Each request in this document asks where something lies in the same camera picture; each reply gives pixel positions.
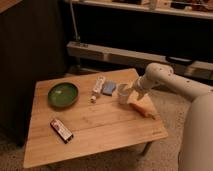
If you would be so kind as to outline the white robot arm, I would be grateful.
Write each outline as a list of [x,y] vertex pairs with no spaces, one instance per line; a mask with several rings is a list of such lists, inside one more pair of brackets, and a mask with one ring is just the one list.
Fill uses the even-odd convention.
[[178,171],[213,171],[213,86],[176,75],[169,65],[148,64],[130,88],[141,99],[150,89],[165,85],[190,102],[186,114]]

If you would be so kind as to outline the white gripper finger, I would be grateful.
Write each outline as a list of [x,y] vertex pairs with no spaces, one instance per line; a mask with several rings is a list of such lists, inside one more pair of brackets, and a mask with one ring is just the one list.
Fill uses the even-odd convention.
[[128,88],[128,93],[131,94],[133,91],[135,91],[135,85],[131,85],[129,88]]
[[141,100],[144,97],[144,93],[138,93],[137,100]]

